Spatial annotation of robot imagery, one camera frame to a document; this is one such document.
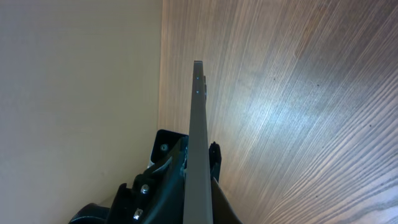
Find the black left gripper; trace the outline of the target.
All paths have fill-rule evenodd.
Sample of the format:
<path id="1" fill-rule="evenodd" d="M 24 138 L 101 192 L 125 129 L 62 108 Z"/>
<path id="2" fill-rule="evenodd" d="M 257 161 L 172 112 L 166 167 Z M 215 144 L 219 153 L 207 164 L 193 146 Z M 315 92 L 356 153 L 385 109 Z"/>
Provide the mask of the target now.
<path id="1" fill-rule="evenodd" d="M 186 134 L 158 130 L 150 166 L 131 187 L 119 186 L 105 222 L 182 223 L 187 146 Z M 209 160 L 211 178 L 219 182 L 222 156 L 216 142 L 210 144 Z"/>

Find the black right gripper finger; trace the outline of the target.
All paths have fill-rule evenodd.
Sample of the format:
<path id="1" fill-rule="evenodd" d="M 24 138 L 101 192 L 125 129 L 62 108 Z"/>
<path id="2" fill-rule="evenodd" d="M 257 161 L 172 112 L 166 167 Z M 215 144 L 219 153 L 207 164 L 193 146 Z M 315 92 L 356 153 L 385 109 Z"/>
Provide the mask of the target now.
<path id="1" fill-rule="evenodd" d="M 242 224 L 214 177 L 211 180 L 211 200 L 214 224 Z"/>

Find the blue Galaxy smartphone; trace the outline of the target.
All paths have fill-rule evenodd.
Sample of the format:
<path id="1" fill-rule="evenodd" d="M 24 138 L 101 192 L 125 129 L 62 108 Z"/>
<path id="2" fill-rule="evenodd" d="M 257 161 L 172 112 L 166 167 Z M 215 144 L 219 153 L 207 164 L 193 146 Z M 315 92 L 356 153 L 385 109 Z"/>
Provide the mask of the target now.
<path id="1" fill-rule="evenodd" d="M 195 61 L 188 132 L 184 223 L 213 223 L 203 62 Z"/>

